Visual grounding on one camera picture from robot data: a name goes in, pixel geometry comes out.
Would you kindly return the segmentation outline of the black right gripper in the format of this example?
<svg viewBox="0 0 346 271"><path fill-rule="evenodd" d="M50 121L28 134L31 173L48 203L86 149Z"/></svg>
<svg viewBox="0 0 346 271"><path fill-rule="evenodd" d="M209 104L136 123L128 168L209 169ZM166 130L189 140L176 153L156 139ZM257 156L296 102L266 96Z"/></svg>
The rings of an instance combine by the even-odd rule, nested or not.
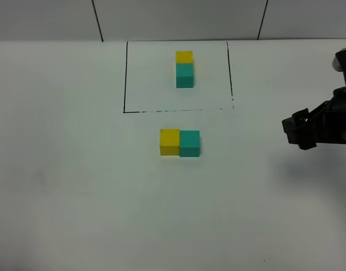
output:
<svg viewBox="0 0 346 271"><path fill-rule="evenodd" d="M311 112L297 111L282 121L288 143L309 150L318 143L346 144L346 88L334 90L333 97Z"/></svg>

